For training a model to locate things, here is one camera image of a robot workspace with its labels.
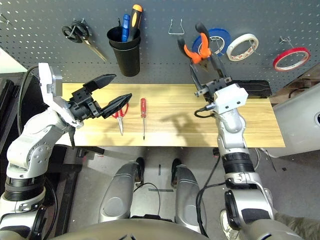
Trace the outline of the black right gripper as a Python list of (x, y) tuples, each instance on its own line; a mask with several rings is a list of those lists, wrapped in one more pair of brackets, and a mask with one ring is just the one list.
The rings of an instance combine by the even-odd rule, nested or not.
[(198, 72), (197, 67), (193, 63), (189, 65), (190, 75), (197, 89), (194, 95), (196, 97), (203, 96), (205, 100), (213, 100), (214, 93), (216, 91), (221, 90), (233, 83), (232, 78), (227, 74), (225, 70), (225, 66), (223, 62), (215, 53), (212, 53), (210, 55), (210, 61), (213, 68), (217, 71), (220, 79), (210, 81), (206, 84), (200, 83), (197, 76), (197, 72)]

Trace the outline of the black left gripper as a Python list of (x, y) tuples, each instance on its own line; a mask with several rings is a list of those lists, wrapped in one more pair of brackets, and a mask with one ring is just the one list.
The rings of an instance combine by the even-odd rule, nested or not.
[(132, 94), (124, 94), (110, 101), (108, 105), (102, 109), (98, 102), (93, 99), (92, 92), (104, 88), (110, 84), (116, 76), (116, 74), (100, 75), (72, 93), (72, 97), (67, 104), (75, 120), (94, 119), (100, 116), (106, 119), (121, 110), (130, 101)]

